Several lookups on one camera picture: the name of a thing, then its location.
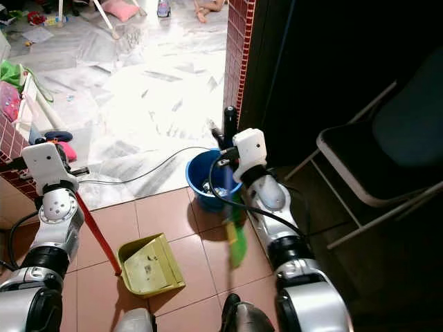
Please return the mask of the green cloth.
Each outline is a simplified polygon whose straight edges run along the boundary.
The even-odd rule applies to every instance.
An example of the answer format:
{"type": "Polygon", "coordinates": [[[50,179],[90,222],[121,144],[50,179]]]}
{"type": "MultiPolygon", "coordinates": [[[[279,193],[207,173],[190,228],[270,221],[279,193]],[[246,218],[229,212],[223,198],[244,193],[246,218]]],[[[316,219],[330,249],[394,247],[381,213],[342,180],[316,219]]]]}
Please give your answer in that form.
{"type": "Polygon", "coordinates": [[[3,60],[0,63],[0,80],[12,85],[18,91],[22,91],[26,69],[22,64],[13,64],[8,60],[3,60]]]}

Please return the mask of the yellow dustpan with red handle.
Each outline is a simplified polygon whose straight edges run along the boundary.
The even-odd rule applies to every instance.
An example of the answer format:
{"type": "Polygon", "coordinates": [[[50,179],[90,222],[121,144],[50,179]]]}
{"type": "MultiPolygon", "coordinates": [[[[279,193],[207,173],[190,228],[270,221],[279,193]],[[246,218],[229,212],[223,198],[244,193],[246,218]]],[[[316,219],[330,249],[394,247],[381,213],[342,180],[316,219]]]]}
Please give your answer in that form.
{"type": "Polygon", "coordinates": [[[130,293],[149,298],[186,287],[186,279],[181,274],[165,234],[153,234],[124,243],[116,250],[111,249],[82,197],[75,193],[75,199],[83,214],[85,226],[97,240],[102,253],[108,257],[114,275],[123,279],[123,284],[130,293]]]}

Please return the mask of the white rack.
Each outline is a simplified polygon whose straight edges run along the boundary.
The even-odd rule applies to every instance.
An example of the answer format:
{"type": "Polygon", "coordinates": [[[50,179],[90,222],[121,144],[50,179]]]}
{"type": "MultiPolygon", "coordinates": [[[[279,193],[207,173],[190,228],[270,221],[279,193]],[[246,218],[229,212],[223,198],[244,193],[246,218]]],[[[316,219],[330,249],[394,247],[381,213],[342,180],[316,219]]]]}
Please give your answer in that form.
{"type": "Polygon", "coordinates": [[[64,123],[57,116],[53,103],[48,101],[50,93],[41,92],[32,73],[26,71],[21,78],[23,89],[19,122],[40,133],[61,129],[64,123]]]}

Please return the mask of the person's bare foot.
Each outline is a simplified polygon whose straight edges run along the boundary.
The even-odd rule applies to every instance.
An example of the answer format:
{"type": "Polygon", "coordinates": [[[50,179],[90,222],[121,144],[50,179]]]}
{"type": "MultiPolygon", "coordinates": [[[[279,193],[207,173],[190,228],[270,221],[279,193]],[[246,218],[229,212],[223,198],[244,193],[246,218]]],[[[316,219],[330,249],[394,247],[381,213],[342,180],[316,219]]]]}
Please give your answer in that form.
{"type": "Polygon", "coordinates": [[[208,14],[224,9],[226,3],[228,3],[228,0],[193,0],[197,20],[202,24],[206,24],[208,14]]]}

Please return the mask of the white paper sheet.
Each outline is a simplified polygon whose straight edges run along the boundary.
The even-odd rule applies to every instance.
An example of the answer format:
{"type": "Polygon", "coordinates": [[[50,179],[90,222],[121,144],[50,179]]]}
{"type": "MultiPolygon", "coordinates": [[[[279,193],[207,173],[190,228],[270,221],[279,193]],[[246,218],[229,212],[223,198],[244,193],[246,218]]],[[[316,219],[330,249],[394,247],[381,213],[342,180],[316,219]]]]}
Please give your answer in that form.
{"type": "Polygon", "coordinates": [[[26,41],[32,44],[35,44],[35,42],[46,42],[54,36],[54,34],[44,26],[33,26],[29,31],[25,31],[21,35],[26,41]]]}

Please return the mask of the blue plastic bucket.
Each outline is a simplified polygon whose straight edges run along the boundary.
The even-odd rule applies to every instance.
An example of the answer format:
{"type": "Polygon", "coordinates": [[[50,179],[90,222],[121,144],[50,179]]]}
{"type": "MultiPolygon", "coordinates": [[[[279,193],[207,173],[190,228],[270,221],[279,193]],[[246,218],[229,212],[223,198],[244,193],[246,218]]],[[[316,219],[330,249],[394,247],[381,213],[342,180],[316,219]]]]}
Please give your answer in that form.
{"type": "Polygon", "coordinates": [[[233,201],[239,195],[242,184],[233,178],[229,167],[219,168],[215,159],[221,155],[218,149],[209,149],[196,155],[186,165],[186,180],[197,197],[197,205],[206,212],[222,212],[226,204],[213,196],[209,181],[221,197],[233,201]]]}

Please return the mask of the green broom with purple handle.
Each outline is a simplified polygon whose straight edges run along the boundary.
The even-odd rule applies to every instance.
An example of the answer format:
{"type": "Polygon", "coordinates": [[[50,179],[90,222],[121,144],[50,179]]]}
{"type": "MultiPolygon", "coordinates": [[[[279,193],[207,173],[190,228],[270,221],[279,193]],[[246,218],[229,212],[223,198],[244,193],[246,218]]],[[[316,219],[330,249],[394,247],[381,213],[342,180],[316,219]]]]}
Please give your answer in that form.
{"type": "MultiPolygon", "coordinates": [[[[233,180],[233,171],[229,167],[224,167],[221,169],[224,171],[224,184],[222,184],[222,189],[226,190],[225,197],[228,201],[233,201],[235,203],[241,203],[242,200],[239,196],[238,190],[235,188],[238,186],[233,180]]],[[[228,262],[230,262],[230,269],[236,269],[241,266],[241,263],[246,256],[248,250],[248,243],[246,240],[246,222],[244,218],[244,211],[233,205],[227,205],[224,209],[225,213],[225,231],[228,239],[228,246],[230,246],[230,257],[228,262]]]]}

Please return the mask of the white folding stand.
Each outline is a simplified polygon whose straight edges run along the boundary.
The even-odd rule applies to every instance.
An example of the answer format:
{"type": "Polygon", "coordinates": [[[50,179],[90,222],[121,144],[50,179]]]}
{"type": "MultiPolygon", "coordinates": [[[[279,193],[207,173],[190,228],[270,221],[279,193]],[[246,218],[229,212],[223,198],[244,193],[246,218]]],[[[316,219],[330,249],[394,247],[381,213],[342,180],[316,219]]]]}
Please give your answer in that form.
{"type": "MultiPolygon", "coordinates": [[[[75,8],[75,2],[79,0],[54,0],[54,2],[57,2],[57,20],[58,20],[58,26],[63,25],[64,20],[64,9],[69,8],[73,15],[78,16],[79,10],[75,8]]],[[[108,31],[110,31],[111,36],[113,36],[114,40],[120,39],[120,34],[117,32],[117,30],[114,28],[114,25],[111,24],[110,19],[108,18],[107,12],[105,12],[104,7],[102,7],[102,3],[100,0],[83,0],[84,2],[91,3],[92,6],[95,7],[97,12],[102,18],[102,21],[107,25],[108,31]]]]}

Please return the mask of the dark folding chair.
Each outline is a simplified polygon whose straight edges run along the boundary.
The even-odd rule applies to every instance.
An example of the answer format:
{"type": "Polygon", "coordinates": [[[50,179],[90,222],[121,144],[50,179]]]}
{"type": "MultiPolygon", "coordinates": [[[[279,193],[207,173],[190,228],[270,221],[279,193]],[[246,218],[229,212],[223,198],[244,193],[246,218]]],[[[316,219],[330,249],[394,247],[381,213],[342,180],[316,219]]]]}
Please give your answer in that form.
{"type": "Polygon", "coordinates": [[[333,241],[329,250],[443,195],[443,46],[403,86],[393,82],[348,123],[320,131],[323,155],[352,193],[390,211],[333,241]]]}

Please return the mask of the small shoe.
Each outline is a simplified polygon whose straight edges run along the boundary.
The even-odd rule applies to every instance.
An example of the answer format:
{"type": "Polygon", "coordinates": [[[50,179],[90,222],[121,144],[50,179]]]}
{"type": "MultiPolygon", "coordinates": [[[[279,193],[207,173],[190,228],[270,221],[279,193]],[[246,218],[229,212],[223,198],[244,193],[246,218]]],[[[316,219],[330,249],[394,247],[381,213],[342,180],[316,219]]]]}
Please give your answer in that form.
{"type": "Polygon", "coordinates": [[[157,17],[159,19],[169,18],[171,16],[172,9],[170,7],[170,0],[157,0],[157,17]]]}

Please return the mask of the red and blue toy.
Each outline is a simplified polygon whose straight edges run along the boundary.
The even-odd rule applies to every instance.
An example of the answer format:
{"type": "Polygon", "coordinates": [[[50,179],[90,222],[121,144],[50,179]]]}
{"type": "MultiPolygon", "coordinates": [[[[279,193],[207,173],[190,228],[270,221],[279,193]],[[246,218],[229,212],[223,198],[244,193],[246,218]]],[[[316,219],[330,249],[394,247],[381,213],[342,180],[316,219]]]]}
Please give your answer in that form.
{"type": "Polygon", "coordinates": [[[70,145],[70,142],[73,141],[72,133],[67,131],[48,131],[44,134],[44,138],[48,142],[54,142],[60,146],[69,162],[77,160],[78,155],[72,145],[70,145]]]}

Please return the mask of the pink pillow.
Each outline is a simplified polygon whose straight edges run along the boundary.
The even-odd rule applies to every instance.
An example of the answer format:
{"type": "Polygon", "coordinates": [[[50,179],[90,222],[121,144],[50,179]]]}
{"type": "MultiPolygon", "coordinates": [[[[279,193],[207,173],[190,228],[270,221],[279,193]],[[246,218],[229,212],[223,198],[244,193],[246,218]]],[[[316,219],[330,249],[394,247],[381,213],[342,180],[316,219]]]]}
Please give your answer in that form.
{"type": "Polygon", "coordinates": [[[123,23],[132,19],[136,14],[142,13],[142,8],[136,0],[104,0],[102,9],[123,23]]]}

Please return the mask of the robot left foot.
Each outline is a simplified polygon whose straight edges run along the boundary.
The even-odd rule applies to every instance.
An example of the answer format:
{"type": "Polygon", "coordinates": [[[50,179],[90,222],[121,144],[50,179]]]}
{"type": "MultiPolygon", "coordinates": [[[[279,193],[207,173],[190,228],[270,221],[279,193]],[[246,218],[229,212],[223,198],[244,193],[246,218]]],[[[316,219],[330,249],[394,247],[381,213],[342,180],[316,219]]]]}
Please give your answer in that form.
{"type": "Polygon", "coordinates": [[[132,309],[120,317],[113,332],[156,332],[154,316],[145,308],[132,309]]]}

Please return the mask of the pink patterned bag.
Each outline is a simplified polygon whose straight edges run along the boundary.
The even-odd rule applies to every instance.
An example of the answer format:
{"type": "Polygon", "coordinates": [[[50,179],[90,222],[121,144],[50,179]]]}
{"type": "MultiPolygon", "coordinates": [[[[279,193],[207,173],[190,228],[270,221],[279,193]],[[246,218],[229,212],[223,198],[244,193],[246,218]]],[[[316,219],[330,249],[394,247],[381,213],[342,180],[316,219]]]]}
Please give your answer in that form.
{"type": "Polygon", "coordinates": [[[0,111],[10,122],[15,122],[19,117],[20,92],[16,86],[9,82],[0,81],[0,111]]]}

